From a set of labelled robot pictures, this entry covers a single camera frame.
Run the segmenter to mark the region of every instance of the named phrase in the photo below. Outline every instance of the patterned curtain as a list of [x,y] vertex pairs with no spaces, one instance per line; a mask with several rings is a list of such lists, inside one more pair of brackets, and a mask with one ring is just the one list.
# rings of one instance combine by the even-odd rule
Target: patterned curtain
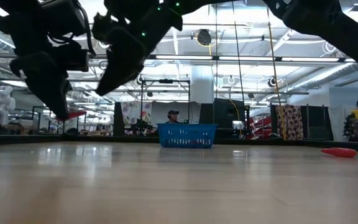
[[[285,124],[287,140],[303,140],[303,125],[300,106],[283,105],[283,121]],[[283,137],[282,119],[280,106],[276,105],[277,129],[279,135]]]

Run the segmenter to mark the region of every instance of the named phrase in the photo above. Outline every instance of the yellow cable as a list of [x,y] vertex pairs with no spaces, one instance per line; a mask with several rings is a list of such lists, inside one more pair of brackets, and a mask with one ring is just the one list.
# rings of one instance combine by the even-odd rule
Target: yellow cable
[[232,100],[230,100],[229,98],[226,98],[226,97],[224,97],[224,96],[222,96],[222,95],[221,95],[221,97],[223,97],[223,98],[229,100],[230,103],[233,104],[234,108],[236,109],[237,119],[240,121],[240,113],[239,113],[239,110],[238,110],[236,104],[235,104]]
[[198,43],[200,46],[202,46],[202,47],[208,47],[208,48],[209,48],[209,55],[212,55],[212,50],[211,50],[211,48],[214,47],[214,46],[218,43],[218,40],[219,40],[219,36],[218,36],[218,39],[216,40],[216,43],[215,43],[215,44],[206,46],[206,45],[203,45],[202,43],[200,43],[200,42],[198,41],[198,33],[196,33],[196,41],[197,41],[197,43]]
[[281,127],[283,129],[283,138],[284,140],[287,140],[287,130],[285,128],[285,123],[284,123],[284,112],[283,112],[283,107],[281,106],[281,99],[280,99],[280,92],[278,91],[278,81],[277,81],[277,71],[276,71],[276,63],[275,63],[275,57],[274,57],[274,47],[273,47],[273,35],[272,35],[272,24],[270,23],[270,12],[269,12],[269,8],[267,8],[267,20],[268,20],[268,32],[270,34],[270,47],[272,48],[272,59],[273,59],[273,70],[274,70],[274,80],[276,83],[275,86],[275,90],[277,92],[277,96],[278,96],[278,106],[280,107],[280,118],[281,118]]

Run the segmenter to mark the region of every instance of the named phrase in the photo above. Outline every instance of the baseball cap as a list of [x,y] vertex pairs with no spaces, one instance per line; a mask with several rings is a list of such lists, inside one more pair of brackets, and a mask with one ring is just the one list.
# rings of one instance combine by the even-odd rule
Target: baseball cap
[[176,114],[176,115],[178,115],[178,114],[179,114],[179,111],[170,110],[170,111],[168,112],[168,114]]

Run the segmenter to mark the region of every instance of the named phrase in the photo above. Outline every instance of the blue basket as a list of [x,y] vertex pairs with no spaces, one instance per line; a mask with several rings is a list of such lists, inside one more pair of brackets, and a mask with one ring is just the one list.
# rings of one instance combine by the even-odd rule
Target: blue basket
[[157,124],[162,147],[211,148],[215,124]]

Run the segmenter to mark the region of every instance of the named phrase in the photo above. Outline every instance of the ceiling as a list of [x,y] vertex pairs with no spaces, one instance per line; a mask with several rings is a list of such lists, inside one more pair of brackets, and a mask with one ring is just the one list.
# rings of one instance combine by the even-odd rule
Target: ceiling
[[[80,0],[86,9],[89,18],[97,12],[106,13],[103,0]],[[353,10],[357,4],[354,1],[341,1],[342,7],[348,15],[358,21],[358,10]],[[262,1],[238,1],[234,3],[235,10],[231,3],[218,4],[218,6],[205,6],[192,14],[184,16],[182,31],[170,29],[161,43],[152,53],[152,56],[145,63],[142,76],[148,80],[159,80],[171,78],[175,80],[189,80],[192,76],[194,66],[206,66],[211,68],[210,75],[214,77],[215,90],[219,91],[218,97],[242,100],[241,84],[245,92],[255,93],[255,105],[260,101],[274,101],[277,98],[266,92],[273,91],[268,86],[268,81],[277,73],[279,85],[284,94],[282,100],[290,96],[286,91],[300,93],[310,88],[318,88],[322,82],[333,72],[322,71],[332,70],[345,62],[340,58],[346,58],[342,52],[317,36],[304,35],[285,27],[282,21],[271,16],[271,40],[268,28],[269,18],[267,10]],[[0,15],[6,13],[0,9]],[[201,29],[207,29],[212,41],[208,47],[201,45],[196,37]],[[85,36],[75,37],[84,48],[87,48]],[[13,43],[8,35],[0,32],[0,54],[11,54]],[[100,98],[92,90],[97,87],[98,80],[103,74],[102,63],[106,46],[99,41],[92,40],[93,47],[99,55],[93,59],[90,65],[93,66],[87,73],[70,72],[69,80],[76,89],[83,90],[70,93],[71,101],[86,103],[91,101],[127,101],[140,99],[140,85],[137,82],[129,82],[119,88],[119,92],[112,92]],[[276,65],[273,66],[274,53]],[[0,58],[0,78],[14,79],[9,73],[8,65],[10,59]],[[303,88],[305,82],[318,78],[318,85],[308,85]],[[17,89],[25,88],[23,82],[13,83]],[[153,91],[153,97],[144,96],[147,100],[187,100],[186,93],[188,85],[159,84],[158,82],[148,87]]]

